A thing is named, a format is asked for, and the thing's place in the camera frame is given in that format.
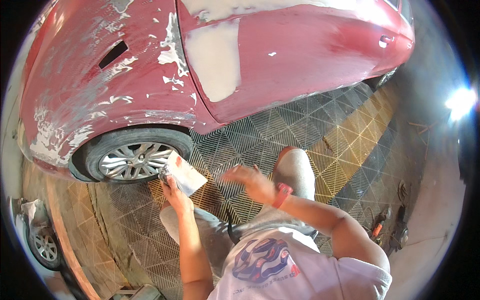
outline hand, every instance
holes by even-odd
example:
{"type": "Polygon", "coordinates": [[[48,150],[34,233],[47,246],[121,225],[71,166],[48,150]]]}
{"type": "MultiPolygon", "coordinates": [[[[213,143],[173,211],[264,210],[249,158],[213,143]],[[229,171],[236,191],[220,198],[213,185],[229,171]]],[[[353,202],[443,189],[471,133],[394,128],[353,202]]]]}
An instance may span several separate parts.
{"type": "Polygon", "coordinates": [[[253,165],[253,168],[235,166],[225,172],[222,178],[245,185],[245,191],[256,202],[272,205],[275,201],[277,194],[275,185],[256,165],[253,165]]]}
{"type": "Polygon", "coordinates": [[[177,187],[177,182],[172,175],[167,175],[168,186],[160,182],[163,189],[163,194],[177,215],[183,215],[185,213],[193,212],[193,202],[184,192],[180,191],[177,187]]]}

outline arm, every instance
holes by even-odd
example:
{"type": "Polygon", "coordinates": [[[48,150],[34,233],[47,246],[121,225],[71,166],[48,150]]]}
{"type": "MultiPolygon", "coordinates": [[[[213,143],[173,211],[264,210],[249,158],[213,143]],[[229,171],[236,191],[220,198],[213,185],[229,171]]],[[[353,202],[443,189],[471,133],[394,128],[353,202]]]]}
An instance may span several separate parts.
{"type": "MultiPolygon", "coordinates": [[[[244,184],[246,192],[256,202],[271,205],[275,201],[275,186],[258,169],[236,166],[228,170],[224,178],[244,184]]],[[[331,237],[333,256],[337,259],[356,258],[390,272],[382,248],[370,240],[362,226],[343,210],[293,195],[279,209],[331,237]]]]}
{"type": "Polygon", "coordinates": [[[179,219],[183,299],[205,300],[213,290],[212,270],[200,241],[197,223],[193,215],[193,202],[178,189],[172,176],[168,176],[167,180],[170,187],[162,183],[162,188],[179,219]]]}

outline tire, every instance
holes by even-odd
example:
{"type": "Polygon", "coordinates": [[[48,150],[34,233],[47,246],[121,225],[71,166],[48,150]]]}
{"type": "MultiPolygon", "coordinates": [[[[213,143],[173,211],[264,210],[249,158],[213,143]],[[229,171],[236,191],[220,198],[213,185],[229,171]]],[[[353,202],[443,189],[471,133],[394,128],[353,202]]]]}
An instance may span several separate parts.
{"type": "Polygon", "coordinates": [[[189,159],[193,151],[193,143],[191,137],[183,132],[167,129],[167,128],[128,128],[117,130],[113,132],[107,132],[101,136],[95,137],[85,144],[83,150],[84,165],[89,175],[103,182],[130,184],[149,181],[157,178],[157,174],[148,176],[145,172],[143,174],[137,174],[137,177],[143,176],[137,179],[124,179],[126,173],[122,173],[121,179],[107,176],[100,170],[100,163],[111,151],[126,146],[134,149],[135,145],[140,143],[155,143],[162,144],[160,149],[165,146],[167,149],[176,151],[185,160],[189,159]]]}
{"type": "Polygon", "coordinates": [[[388,71],[381,76],[365,79],[363,82],[365,82],[370,87],[370,89],[372,89],[372,92],[375,93],[375,91],[377,91],[379,88],[385,85],[385,83],[392,79],[396,71],[398,71],[398,68],[399,67],[393,68],[391,71],[388,71]]]}
{"type": "Polygon", "coordinates": [[[60,251],[60,244],[58,242],[57,236],[53,232],[53,229],[50,227],[41,228],[37,234],[33,234],[28,225],[28,218],[25,220],[25,233],[27,238],[27,244],[36,260],[45,268],[52,271],[59,271],[61,269],[63,257],[60,251]],[[40,239],[44,239],[46,236],[49,236],[48,240],[55,245],[56,257],[53,260],[47,260],[40,252],[38,251],[38,243],[36,243],[35,237],[39,236],[40,239]]]}

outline car wheel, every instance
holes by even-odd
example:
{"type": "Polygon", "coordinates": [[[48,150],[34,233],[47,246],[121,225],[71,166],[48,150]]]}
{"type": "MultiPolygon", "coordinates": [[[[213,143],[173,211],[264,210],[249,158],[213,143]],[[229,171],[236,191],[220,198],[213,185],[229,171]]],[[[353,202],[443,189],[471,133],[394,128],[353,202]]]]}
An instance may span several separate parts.
{"type": "Polygon", "coordinates": [[[167,128],[129,128],[95,137],[84,148],[86,170],[94,179],[136,183],[155,179],[168,156],[192,155],[192,139],[167,128]]]}
{"type": "Polygon", "coordinates": [[[57,237],[50,227],[40,230],[30,230],[28,219],[26,221],[27,244],[36,260],[45,268],[59,271],[62,262],[57,237]]]}
{"type": "Polygon", "coordinates": [[[380,87],[385,85],[390,79],[392,79],[393,75],[395,72],[398,70],[398,67],[394,68],[393,70],[383,74],[382,76],[366,79],[363,82],[365,82],[370,89],[372,89],[372,92],[375,92],[378,90],[380,87]]]}

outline man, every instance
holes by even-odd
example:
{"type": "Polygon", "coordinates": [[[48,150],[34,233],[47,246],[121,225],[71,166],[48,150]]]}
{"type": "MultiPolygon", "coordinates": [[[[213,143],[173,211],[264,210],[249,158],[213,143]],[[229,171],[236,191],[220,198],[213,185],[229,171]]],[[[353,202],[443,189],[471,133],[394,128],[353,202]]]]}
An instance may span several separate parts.
{"type": "Polygon", "coordinates": [[[160,219],[180,245],[183,298],[383,299],[392,281],[387,256],[346,212],[313,201],[315,176],[307,154],[286,147],[272,175],[273,182],[256,166],[224,174],[264,204],[250,222],[233,228],[241,237],[236,245],[226,223],[194,208],[171,176],[169,187],[162,184],[167,201],[160,219]],[[319,253],[312,239],[316,231],[331,237],[333,257],[319,253]],[[221,277],[215,289],[212,271],[221,277]]]}

